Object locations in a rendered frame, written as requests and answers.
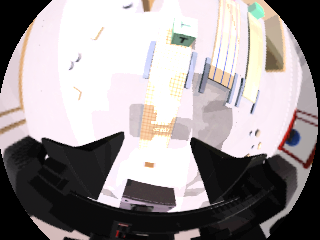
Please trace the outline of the light green labelled cube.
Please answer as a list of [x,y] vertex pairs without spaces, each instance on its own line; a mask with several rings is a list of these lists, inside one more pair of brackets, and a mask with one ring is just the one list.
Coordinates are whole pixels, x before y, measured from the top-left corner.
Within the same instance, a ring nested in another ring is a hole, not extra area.
[[189,19],[185,16],[175,16],[171,44],[181,45],[181,47],[191,47],[193,40],[196,40],[197,20]]

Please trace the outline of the orange strip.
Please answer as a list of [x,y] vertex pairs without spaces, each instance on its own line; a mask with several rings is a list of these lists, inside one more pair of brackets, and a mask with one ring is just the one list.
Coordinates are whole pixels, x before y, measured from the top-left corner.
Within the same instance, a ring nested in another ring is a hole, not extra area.
[[143,125],[139,143],[139,160],[163,163],[179,108],[192,47],[171,44],[172,27],[161,25],[159,40],[149,73]]

